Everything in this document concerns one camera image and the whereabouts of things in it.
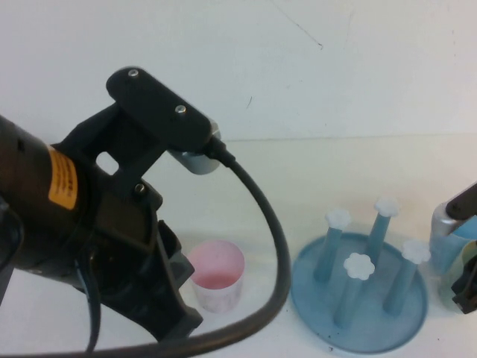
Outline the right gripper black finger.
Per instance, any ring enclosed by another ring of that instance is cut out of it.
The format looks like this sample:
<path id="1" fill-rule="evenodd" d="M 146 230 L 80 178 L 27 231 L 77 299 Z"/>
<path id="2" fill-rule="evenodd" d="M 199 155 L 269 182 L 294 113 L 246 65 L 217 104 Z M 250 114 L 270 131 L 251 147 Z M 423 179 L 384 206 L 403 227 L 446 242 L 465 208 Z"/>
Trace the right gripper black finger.
<path id="1" fill-rule="evenodd" d="M 463 314 L 476 310 L 476 257 L 467 261 L 458 279 L 452 284 L 452 300 Z"/>

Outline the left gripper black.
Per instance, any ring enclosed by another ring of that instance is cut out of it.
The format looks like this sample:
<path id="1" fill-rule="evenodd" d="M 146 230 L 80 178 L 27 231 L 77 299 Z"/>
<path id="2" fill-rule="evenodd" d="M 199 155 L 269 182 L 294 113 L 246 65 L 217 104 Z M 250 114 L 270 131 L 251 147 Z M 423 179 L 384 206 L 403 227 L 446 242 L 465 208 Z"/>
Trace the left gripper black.
<path id="1" fill-rule="evenodd" d="M 202 323 L 179 293 L 195 269 L 174 231 L 157 224 L 162 198 L 140 175 L 47 175 L 44 187 L 45 277 L 81 286 L 83 267 L 102 304 L 159 341 Z"/>

